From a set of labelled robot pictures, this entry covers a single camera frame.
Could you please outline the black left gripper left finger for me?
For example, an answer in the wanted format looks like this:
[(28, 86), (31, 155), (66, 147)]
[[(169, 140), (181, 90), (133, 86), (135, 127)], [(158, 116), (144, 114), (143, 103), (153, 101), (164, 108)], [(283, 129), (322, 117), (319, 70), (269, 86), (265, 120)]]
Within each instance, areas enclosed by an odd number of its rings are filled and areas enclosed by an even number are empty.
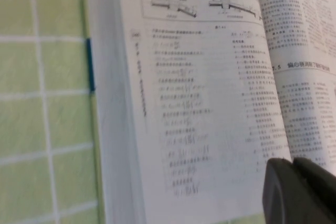
[(307, 223), (311, 197), (291, 162), (267, 162), (262, 203), (266, 223)]

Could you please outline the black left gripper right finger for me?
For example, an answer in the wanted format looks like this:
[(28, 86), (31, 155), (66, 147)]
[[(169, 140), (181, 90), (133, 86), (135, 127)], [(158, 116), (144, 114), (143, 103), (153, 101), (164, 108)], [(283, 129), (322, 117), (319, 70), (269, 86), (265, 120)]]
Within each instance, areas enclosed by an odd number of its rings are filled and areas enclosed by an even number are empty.
[(295, 158), (293, 165), (311, 191), (311, 197), (317, 204), (315, 209), (323, 210), (335, 223), (335, 175), (303, 157)]

